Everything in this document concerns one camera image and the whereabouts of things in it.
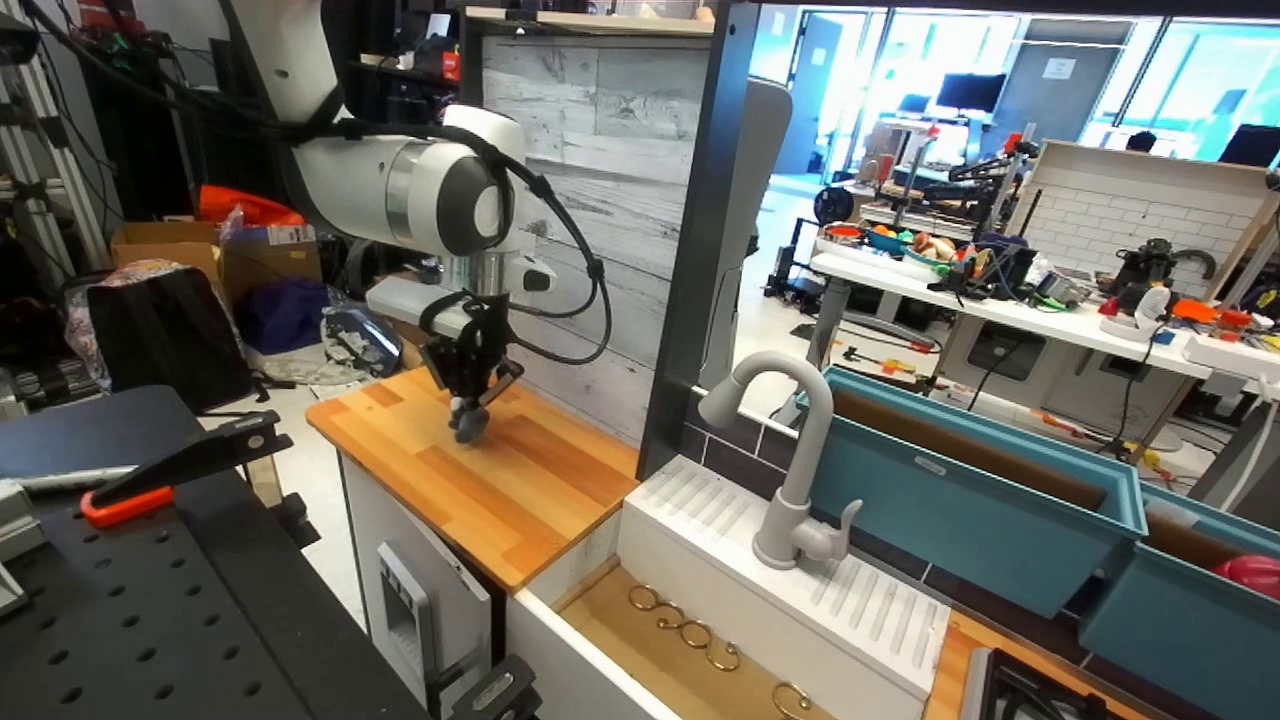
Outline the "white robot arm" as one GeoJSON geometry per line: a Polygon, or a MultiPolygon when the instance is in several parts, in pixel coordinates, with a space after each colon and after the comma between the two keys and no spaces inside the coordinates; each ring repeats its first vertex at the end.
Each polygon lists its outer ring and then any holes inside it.
{"type": "Polygon", "coordinates": [[[512,241],[524,171],[515,120],[449,99],[421,68],[452,41],[449,10],[414,0],[221,0],[284,142],[301,208],[350,241],[414,254],[442,275],[421,307],[429,368],[483,410],[519,363],[509,301],[546,271],[512,241]]]}

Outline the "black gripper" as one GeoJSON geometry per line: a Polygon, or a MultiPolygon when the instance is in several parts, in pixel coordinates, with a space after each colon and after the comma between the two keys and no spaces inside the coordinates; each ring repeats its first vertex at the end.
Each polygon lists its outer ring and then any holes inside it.
{"type": "Polygon", "coordinates": [[[483,410],[509,391],[524,368],[509,358],[509,301],[449,293],[421,313],[432,382],[465,410],[483,410]]]}

